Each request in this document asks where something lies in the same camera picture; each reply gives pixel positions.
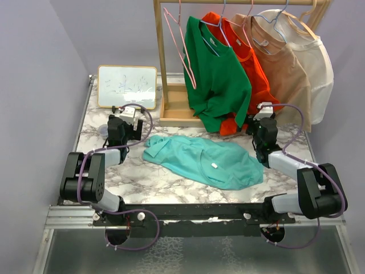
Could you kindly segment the teal t-shirt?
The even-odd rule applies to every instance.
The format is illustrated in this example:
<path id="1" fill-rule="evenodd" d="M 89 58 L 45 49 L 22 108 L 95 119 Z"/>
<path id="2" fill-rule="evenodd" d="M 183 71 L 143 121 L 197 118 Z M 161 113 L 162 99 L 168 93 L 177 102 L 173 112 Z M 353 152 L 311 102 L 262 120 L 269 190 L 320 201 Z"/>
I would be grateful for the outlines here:
<path id="1" fill-rule="evenodd" d="M 150 137 L 143 159 L 221 190 L 242 190 L 263 182 L 263 165 L 241 146 L 181 135 Z"/>

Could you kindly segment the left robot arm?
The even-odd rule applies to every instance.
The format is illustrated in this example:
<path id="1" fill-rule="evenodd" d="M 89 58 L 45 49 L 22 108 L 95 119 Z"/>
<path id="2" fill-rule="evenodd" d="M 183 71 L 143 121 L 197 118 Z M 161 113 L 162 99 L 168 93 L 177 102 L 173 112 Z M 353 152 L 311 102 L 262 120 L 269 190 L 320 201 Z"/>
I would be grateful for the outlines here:
<path id="1" fill-rule="evenodd" d="M 126 211 L 120 196 L 106 190 L 105 171 L 107 167 L 122 164 L 129 153 L 127 143 L 141 140 L 143 121 L 137 127 L 114 115 L 107 123 L 108 138 L 106 146 L 91 155 L 70 152 L 60 183 L 60 197 L 72 202 L 84 202 L 106 212 L 106 218 L 113 225 L 125 221 Z"/>

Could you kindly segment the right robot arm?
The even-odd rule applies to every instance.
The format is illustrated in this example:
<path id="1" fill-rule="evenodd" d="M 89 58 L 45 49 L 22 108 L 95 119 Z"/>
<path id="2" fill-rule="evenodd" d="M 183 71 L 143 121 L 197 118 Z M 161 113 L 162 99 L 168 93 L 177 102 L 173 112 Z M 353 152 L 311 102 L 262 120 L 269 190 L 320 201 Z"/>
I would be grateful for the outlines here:
<path id="1" fill-rule="evenodd" d="M 332 164 L 307 162 L 284 151 L 277 144 L 277 121 L 273 118 L 257 120 L 249 116 L 245 123 L 258 161 L 297 182 L 296 193 L 265 198 L 262 217 L 266 222 L 275 223 L 286 213 L 316 219 L 337 217 L 346 211 L 347 198 Z"/>

